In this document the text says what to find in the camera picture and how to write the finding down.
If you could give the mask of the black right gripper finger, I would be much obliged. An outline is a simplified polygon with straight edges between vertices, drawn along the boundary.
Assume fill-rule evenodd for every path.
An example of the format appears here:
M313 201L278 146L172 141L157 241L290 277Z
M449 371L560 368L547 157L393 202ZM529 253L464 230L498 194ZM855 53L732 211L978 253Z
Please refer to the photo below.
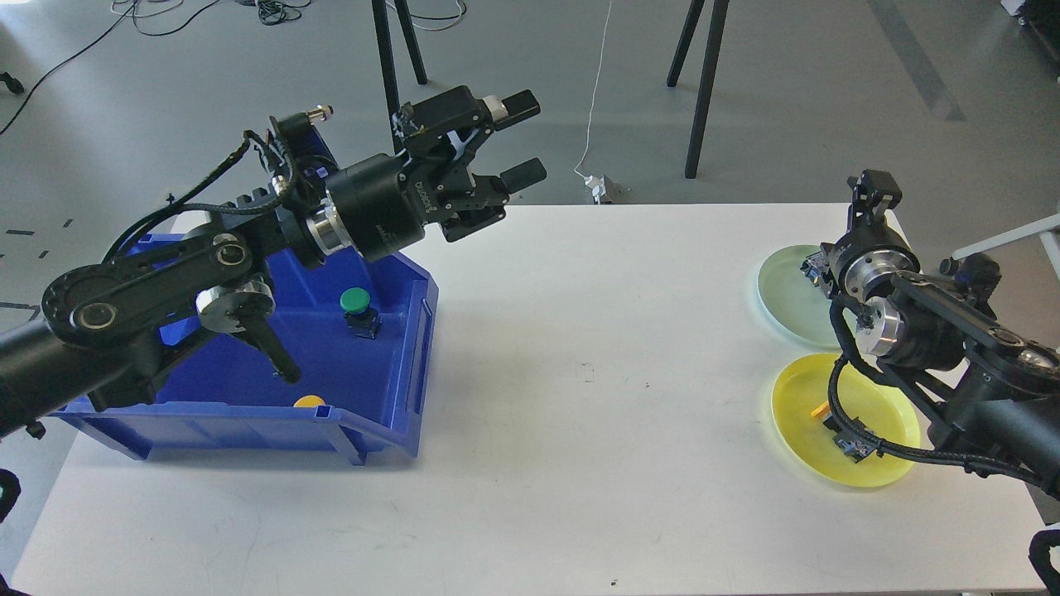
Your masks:
M889 172L863 170L846 180L852 196L847 214L847 233L885 233L886 212L903 199L900 185Z

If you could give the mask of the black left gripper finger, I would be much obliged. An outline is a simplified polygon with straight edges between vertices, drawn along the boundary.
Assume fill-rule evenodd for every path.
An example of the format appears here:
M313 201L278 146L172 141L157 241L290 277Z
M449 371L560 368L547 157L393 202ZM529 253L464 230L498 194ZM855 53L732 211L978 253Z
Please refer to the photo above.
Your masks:
M477 233L506 218L506 206L531 185L547 178L541 159L527 160L499 175L477 175L465 166L457 170L439 192L443 220L439 223L447 242Z
M398 157L405 166L466 166L494 132L504 132L541 112L533 91L507 98L475 97L465 84L393 113Z

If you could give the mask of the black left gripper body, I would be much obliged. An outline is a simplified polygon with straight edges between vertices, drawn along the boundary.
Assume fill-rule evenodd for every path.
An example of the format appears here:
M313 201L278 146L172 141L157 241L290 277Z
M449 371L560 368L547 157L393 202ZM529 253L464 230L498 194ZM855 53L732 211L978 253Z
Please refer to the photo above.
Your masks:
M323 256L353 248L367 262L422 240L424 228L448 212L441 194L465 180L457 166L407 151L318 174L320 204L308 215L308 238Z

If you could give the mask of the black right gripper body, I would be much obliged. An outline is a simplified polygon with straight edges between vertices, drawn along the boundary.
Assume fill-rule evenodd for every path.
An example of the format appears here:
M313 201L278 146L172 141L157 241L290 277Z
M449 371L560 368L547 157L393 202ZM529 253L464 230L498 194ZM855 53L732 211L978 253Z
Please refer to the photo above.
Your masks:
M896 271L923 271L904 238L884 223L849 230L836 243L819 247L824 269L818 286L829 300L843 294L865 303L893 291Z

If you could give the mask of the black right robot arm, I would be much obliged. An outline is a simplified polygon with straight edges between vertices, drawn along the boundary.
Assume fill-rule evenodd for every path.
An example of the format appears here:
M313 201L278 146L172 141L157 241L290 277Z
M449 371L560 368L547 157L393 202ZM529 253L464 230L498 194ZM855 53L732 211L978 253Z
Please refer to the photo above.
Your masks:
M902 199L893 175L848 178L846 233L807 257L802 270L829 300L841 349L819 415L854 461L871 455L955 464L980 478L1004 475L1058 497L1058 351L1019 336L989 300L1000 281L983 253L923 274L887 223ZM928 417L931 449L897 444L841 406L847 366L894 387Z

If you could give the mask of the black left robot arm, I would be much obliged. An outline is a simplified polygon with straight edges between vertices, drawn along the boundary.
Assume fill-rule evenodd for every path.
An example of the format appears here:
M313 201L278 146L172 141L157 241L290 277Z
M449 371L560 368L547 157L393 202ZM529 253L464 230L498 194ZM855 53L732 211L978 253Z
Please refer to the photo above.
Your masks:
M273 118L270 185L201 210L186 234L140 223L98 264L58 276L39 316L2 336L2 434L57 416L102 444L419 453L438 286L402 255L439 225L454 242L506 216L546 170L470 170L478 148L540 113L527 90L460 86L393 113L398 154L338 166L317 124Z

